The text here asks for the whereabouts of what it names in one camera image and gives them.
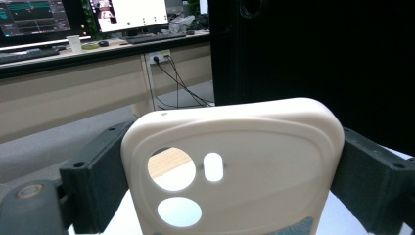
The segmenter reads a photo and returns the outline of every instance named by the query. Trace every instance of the desk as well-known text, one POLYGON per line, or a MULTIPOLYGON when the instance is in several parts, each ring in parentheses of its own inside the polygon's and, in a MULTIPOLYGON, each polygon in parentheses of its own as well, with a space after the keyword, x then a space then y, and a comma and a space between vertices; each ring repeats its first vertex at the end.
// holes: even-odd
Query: desk
POLYGON ((0 143, 131 105, 141 116, 154 109, 151 83, 158 95, 175 89, 150 66, 149 52, 169 49, 187 85, 212 80, 208 34, 121 45, 74 55, 0 66, 0 143))

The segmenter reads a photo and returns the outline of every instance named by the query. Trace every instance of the beige wall panel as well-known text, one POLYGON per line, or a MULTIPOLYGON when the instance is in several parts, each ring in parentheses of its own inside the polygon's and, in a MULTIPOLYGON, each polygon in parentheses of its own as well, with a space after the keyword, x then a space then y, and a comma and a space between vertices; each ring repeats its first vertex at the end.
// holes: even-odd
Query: beige wall panel
POLYGON ((0 143, 150 98, 140 57, 0 81, 0 143))

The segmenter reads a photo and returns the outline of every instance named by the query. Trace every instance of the keyboard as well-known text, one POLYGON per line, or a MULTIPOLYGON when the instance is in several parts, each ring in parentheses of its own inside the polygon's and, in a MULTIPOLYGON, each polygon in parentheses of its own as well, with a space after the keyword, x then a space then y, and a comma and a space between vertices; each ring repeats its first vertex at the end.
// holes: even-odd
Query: keyboard
POLYGON ((122 36, 120 39, 127 40, 127 39, 134 39, 134 38, 138 38, 138 37, 149 37, 149 36, 154 36, 154 34, 152 34, 152 33, 143 33, 143 34, 137 34, 135 36, 122 36))
POLYGON ((19 62, 19 61, 27 61, 37 58, 43 58, 43 57, 50 57, 50 56, 56 56, 60 53, 55 50, 38 50, 38 51, 30 51, 26 54, 6 54, 1 55, 0 54, 0 65, 12 63, 12 62, 19 62))
POLYGON ((140 44, 140 43, 146 43, 146 42, 180 38, 180 37, 185 37, 185 36, 186 36, 186 33, 178 32, 178 33, 169 33, 169 34, 155 34, 153 36, 145 36, 145 37, 126 38, 125 41, 127 41, 129 44, 140 44))

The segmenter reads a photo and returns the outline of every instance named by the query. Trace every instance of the gray floor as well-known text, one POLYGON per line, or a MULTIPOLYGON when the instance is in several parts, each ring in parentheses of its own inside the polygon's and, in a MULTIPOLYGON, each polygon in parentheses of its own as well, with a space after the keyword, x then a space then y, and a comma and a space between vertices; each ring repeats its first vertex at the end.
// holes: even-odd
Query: gray floor
MULTIPOLYGON (((212 82, 189 87, 213 102, 212 82)), ((177 93, 161 95, 157 106, 175 109, 177 93)), ((179 91, 179 107, 200 106, 185 91, 179 91)), ((59 178, 59 167, 110 126, 135 120, 130 107, 78 120, 11 142, 0 144, 0 200, 14 187, 36 179, 59 178)))

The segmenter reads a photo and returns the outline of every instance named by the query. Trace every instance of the circular hole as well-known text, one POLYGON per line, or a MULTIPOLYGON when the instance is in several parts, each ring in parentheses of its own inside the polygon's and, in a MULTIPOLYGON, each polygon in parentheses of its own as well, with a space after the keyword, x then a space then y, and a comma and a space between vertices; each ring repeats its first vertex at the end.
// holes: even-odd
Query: circular hole
POLYGON ((178 191, 189 186, 196 176, 196 167, 186 152, 177 148, 163 148, 149 158, 150 177, 168 191, 178 191))
POLYGON ((175 227, 189 227, 202 217, 202 209, 195 201, 187 198, 168 198, 159 203, 159 216, 175 227))
POLYGON ((79 162, 79 163, 74 164, 73 166, 76 167, 76 168, 78 168, 78 167, 82 167, 84 165, 85 165, 84 162, 79 162))
POLYGON ((393 166, 398 167, 398 168, 405 168, 405 165, 398 164, 398 163, 393 163, 393 166))

